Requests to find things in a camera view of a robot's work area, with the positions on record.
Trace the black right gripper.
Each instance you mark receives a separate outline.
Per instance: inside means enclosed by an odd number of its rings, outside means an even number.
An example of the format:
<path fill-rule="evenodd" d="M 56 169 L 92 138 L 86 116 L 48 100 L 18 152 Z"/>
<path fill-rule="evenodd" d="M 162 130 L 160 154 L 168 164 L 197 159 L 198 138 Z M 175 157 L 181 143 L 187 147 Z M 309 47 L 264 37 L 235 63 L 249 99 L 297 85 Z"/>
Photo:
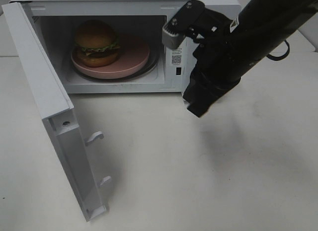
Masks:
<path fill-rule="evenodd" d="M 239 79 L 230 82 L 217 74 L 225 72 L 222 63 L 231 59 L 231 46 L 225 39 L 230 23 L 227 16 L 211 9 L 185 8 L 185 35 L 198 47 L 193 52 L 196 65 L 183 98 L 188 102 L 188 111 L 198 118 L 221 97 L 221 92 L 228 92 L 239 83 Z"/>

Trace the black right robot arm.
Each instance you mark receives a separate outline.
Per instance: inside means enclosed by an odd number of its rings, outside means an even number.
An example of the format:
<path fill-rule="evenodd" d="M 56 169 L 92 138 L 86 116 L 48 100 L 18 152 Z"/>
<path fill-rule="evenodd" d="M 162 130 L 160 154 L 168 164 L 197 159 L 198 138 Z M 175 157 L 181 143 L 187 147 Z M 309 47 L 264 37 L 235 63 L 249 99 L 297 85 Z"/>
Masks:
<path fill-rule="evenodd" d="M 251 0 L 219 36 L 198 39 L 183 98 L 197 117 L 318 11 L 318 0 Z"/>

